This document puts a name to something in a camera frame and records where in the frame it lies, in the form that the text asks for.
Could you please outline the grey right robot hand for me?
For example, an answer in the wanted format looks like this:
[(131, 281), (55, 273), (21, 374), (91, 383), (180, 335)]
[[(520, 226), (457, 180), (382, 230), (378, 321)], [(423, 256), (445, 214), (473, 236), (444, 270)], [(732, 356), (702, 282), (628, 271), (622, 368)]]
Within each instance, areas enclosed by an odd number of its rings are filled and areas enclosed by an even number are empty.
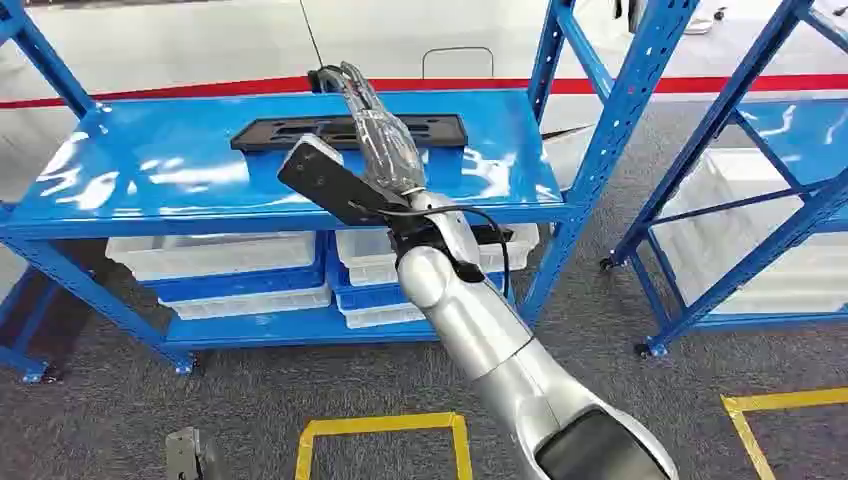
[(423, 164), (407, 126), (383, 104), (354, 64), (325, 65), (308, 72), (315, 93), (342, 95), (365, 158), (365, 179), (401, 196), (426, 187)]

